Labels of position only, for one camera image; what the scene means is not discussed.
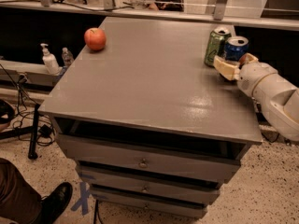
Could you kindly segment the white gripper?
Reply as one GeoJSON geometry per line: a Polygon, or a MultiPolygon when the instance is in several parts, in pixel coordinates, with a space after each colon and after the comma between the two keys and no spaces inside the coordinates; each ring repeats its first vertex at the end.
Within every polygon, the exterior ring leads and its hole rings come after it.
{"type": "Polygon", "coordinates": [[[256,85],[263,78],[278,72],[268,63],[259,63],[258,61],[259,59],[256,56],[246,53],[241,57],[243,66],[240,70],[239,62],[228,61],[216,55],[213,65],[227,80],[237,80],[237,87],[248,97],[251,97],[256,85]]]}

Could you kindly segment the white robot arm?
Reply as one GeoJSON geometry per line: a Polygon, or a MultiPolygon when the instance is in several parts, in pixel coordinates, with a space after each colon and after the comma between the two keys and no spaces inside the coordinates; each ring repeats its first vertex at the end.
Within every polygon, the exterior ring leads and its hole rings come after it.
{"type": "Polygon", "coordinates": [[[246,53],[239,62],[215,56],[214,67],[261,105],[265,119],[285,138],[299,141],[299,89],[278,70],[246,53]]]}

